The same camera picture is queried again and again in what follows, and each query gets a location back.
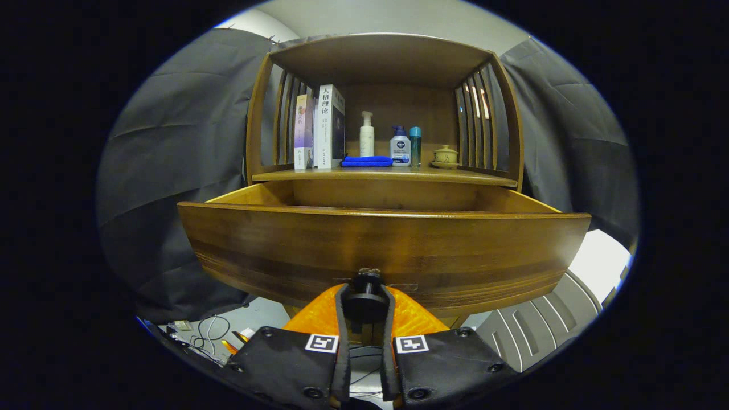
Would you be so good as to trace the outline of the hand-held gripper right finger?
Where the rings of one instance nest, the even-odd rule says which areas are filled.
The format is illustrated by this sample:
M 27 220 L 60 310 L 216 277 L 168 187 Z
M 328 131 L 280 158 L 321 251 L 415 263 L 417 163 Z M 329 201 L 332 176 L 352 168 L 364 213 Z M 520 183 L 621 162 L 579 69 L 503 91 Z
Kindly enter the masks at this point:
M 390 306 L 381 354 L 383 399 L 396 408 L 471 408 L 515 381 L 513 369 L 471 327 L 450 329 L 403 291 Z

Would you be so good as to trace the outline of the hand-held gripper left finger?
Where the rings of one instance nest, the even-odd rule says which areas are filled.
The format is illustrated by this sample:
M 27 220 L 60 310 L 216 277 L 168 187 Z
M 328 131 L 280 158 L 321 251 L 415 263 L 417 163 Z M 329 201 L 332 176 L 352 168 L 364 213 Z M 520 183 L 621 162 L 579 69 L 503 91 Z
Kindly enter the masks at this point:
M 329 288 L 283 329 L 263 326 L 226 365 L 226 382 L 275 408 L 336 408 L 349 401 L 343 314 L 349 286 Z

